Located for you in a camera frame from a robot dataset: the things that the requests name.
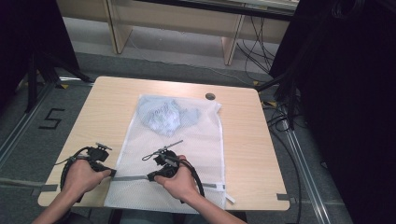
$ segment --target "mesh bag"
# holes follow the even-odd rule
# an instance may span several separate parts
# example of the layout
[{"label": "mesh bag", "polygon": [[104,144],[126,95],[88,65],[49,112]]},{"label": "mesh bag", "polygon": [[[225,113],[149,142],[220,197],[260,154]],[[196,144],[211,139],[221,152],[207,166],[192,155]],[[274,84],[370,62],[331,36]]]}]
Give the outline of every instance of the mesh bag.
[{"label": "mesh bag", "polygon": [[[185,155],[204,184],[205,196],[225,206],[221,105],[215,101],[141,95],[117,161],[116,178],[147,175],[161,169],[142,158],[159,148]],[[173,213],[196,213],[161,185],[145,179],[112,181],[105,206]]]}]

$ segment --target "light wood tabletop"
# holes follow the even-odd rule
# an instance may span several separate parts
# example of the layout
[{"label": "light wood tabletop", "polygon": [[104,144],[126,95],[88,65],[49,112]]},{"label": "light wood tabletop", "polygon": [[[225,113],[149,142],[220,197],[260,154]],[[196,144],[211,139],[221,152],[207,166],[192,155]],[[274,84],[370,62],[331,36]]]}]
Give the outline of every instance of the light wood tabletop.
[{"label": "light wood tabletop", "polygon": [[[221,104],[227,193],[235,199],[227,210],[289,209],[289,201],[258,93],[253,89],[121,77],[99,77],[78,115],[57,160],[64,161],[83,147],[103,143],[113,150],[104,162],[115,167],[140,94],[205,99],[213,93]],[[56,191],[41,192],[38,203],[48,206],[60,192],[62,165],[54,166],[46,185]],[[85,193],[76,206],[102,207],[111,178]]]}]

